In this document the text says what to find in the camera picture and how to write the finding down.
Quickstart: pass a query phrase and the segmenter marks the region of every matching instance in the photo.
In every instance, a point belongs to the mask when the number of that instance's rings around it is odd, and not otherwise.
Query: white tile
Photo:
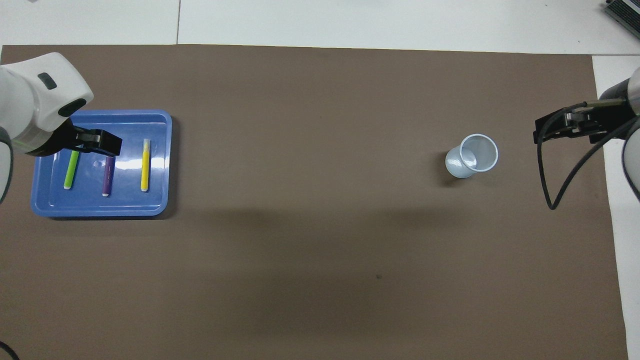
[[[604,0],[182,0],[179,43],[640,54]]]
[[[640,56],[594,56],[593,73],[598,95],[627,79],[640,67]],[[624,141],[612,140],[604,147],[607,192],[613,221],[616,262],[622,311],[627,328],[630,360],[640,359],[640,202],[622,171]]]
[[[0,44],[175,44],[179,0],[1,0]]]

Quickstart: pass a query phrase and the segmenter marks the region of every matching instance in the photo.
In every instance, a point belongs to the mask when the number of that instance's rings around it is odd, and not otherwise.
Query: plastic tray
[[[169,199],[171,116],[163,110],[80,110],[74,125],[104,129],[122,138],[113,187],[102,196],[105,155],[81,153],[70,190],[63,188],[70,150],[37,158],[31,188],[31,209],[43,217],[152,217]],[[151,139],[148,192],[140,190],[142,147]]]

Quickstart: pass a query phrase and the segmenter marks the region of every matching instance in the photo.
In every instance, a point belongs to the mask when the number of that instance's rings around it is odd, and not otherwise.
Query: cable
[[[13,349],[9,347],[9,345],[3,343],[2,341],[0,341],[0,348],[6,351],[6,353],[9,354],[9,356],[11,356],[13,360],[20,360],[18,354],[16,354],[15,351],[13,351]]]
[[[564,114],[568,113],[569,111],[575,110],[577,108],[585,108],[587,107],[587,103],[586,102],[581,102],[579,104],[573,105],[573,106],[569,106],[567,108],[562,109],[561,111],[557,112],[556,114],[554,114],[553,116],[551,116],[547,122],[545,123],[545,125],[542,127],[542,129],[540,129],[540,132],[538,133],[538,169],[540,170],[540,182],[542,183],[542,191],[545,193],[545,200],[547,201],[547,206],[549,207],[549,209],[551,210],[555,210],[558,207],[558,204],[560,204],[560,200],[562,199],[562,196],[564,195],[564,192],[566,191],[567,187],[569,187],[569,183],[573,180],[573,177],[576,175],[576,173],[578,172],[578,170],[580,170],[580,168],[582,168],[582,166],[587,162],[587,160],[596,152],[598,151],[601,147],[604,146],[605,143],[607,143],[609,140],[621,135],[622,133],[624,133],[625,131],[628,131],[629,128],[631,127],[631,125],[633,125],[633,123],[635,122],[636,119],[631,119],[629,121],[627,121],[626,123],[622,124],[620,127],[618,127],[617,129],[615,129],[614,131],[610,132],[609,134],[607,134],[607,136],[603,137],[599,142],[597,142],[581,159],[580,161],[578,161],[577,164],[575,164],[575,166],[573,167],[573,169],[571,170],[571,172],[569,173],[569,175],[566,177],[566,179],[564,180],[562,187],[560,187],[560,191],[558,192],[556,199],[553,201],[553,203],[551,202],[551,198],[549,197],[549,190],[547,189],[547,180],[545,178],[545,168],[542,164],[542,143],[544,141],[544,136],[547,133],[549,127],[551,125],[553,125],[553,123],[555,123],[556,121],[558,121],[559,119],[562,118],[562,116],[564,116]]]

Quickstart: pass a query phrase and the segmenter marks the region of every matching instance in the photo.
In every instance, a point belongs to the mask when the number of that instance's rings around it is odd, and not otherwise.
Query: pen
[[[115,168],[115,158],[113,156],[107,156],[107,161],[104,162],[104,178],[102,178],[102,196],[109,196],[111,194],[111,184],[113,183],[113,170]]]
[[[76,165],[78,163],[79,152],[71,151],[71,158],[69,159],[69,166],[67,167],[67,175],[65,176],[65,189],[71,189],[71,185],[74,183],[74,176],[76,174]]]
[[[145,139],[142,148],[142,177],[140,179],[140,190],[146,192],[149,190],[149,152],[151,140]]]

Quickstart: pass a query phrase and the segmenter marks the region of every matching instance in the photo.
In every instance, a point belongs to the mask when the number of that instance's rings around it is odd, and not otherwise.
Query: brown table surface
[[[58,51],[88,109],[174,120],[160,220],[52,220],[17,155],[0,340],[23,359],[623,359],[597,154],[556,211],[534,119],[596,97],[591,58],[218,45]],[[444,154],[492,137],[497,166]],[[589,148],[546,144],[552,193]]]

